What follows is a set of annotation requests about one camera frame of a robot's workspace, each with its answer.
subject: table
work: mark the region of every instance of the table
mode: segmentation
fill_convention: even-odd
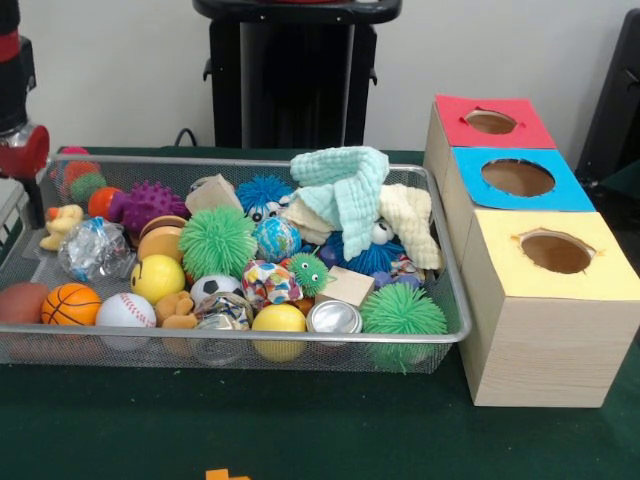
[[[291,152],[90,149],[289,158]],[[420,163],[411,152],[392,159]],[[599,410],[473,407],[457,349],[430,376],[0,366],[2,478],[635,479],[640,350]]]

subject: yellow rubber duck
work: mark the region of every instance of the yellow rubber duck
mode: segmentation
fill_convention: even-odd
[[[78,205],[65,205],[47,210],[47,223],[44,227],[49,232],[49,236],[40,240],[40,247],[57,251],[65,235],[79,224],[83,217],[84,212]]]

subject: red square panel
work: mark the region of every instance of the red square panel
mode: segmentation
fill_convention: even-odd
[[[452,147],[556,148],[527,99],[436,95],[436,105]]]

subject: circular hole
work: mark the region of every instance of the circular hole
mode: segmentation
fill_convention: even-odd
[[[512,158],[486,164],[482,167],[482,176],[489,185],[518,197],[536,197],[550,192],[556,185],[544,168]]]
[[[510,116],[491,110],[474,110],[465,120],[479,132],[490,135],[506,135],[513,132],[517,125]]]
[[[591,263],[589,247],[561,232],[534,233],[521,242],[533,262],[556,273],[578,273]]]

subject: white wall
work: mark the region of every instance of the white wall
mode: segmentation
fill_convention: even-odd
[[[405,0],[378,27],[366,141],[423,149],[435,93],[530,97],[570,163],[633,0]],[[29,112],[54,145],[213,142],[208,21],[188,0],[22,0],[39,86]]]

